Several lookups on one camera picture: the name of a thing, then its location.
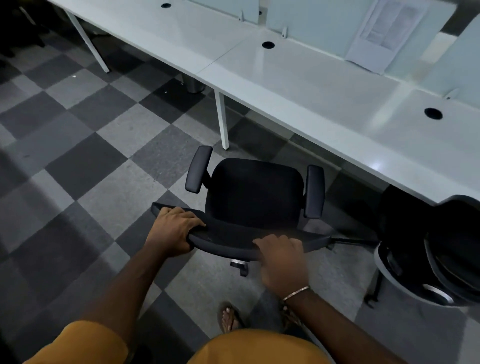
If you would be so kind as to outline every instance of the chair seat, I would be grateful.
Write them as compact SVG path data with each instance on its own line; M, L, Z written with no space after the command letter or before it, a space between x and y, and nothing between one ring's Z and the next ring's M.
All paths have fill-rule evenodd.
M303 178L291 167L227 158L213 172L205 211L259 229L294 229L303 207Z

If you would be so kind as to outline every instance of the white paper sheet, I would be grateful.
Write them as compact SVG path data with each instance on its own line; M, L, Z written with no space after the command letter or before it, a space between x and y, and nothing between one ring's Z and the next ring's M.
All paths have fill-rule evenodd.
M345 57L383 74L427 13L430 0L377 0Z

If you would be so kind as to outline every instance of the trash can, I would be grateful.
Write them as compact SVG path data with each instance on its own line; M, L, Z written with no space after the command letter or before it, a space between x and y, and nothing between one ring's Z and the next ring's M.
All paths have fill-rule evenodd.
M184 73L181 74L183 84L187 88L189 94L199 94L205 90L205 84L202 84L200 81L190 77Z

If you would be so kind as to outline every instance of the floor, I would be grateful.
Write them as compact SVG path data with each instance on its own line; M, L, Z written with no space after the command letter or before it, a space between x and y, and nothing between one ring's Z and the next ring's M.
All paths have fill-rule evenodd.
M0 69L0 330L20 361L79 317L137 252L153 201L204 209L185 191L201 145L209 165L228 157L326 172L327 202L309 231L374 238L387 185L227 99L230 149L222 149L212 90L185 92L179 73L112 37L94 40L104 73L72 31L18 50ZM473 364L480 310L438 309L389 284L374 310L362 303L375 266L363 248L308 255L312 287L410 364ZM254 327L279 330L277 303L258 266L248 278L226 259L194 251L168 261L150 289L138 341L158 362L185 363L220 333L216 308L232 301Z

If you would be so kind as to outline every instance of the hand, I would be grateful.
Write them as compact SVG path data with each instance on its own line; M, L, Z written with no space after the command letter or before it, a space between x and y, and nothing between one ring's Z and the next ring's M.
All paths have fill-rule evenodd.
M284 299L308 286L308 269L300 240L269 235L253 241L262 252L262 281L269 291Z
M187 235L199 225L206 226L193 212L185 212L181 207L164 207L148 234L145 247L159 249L165 257L186 254L191 250Z

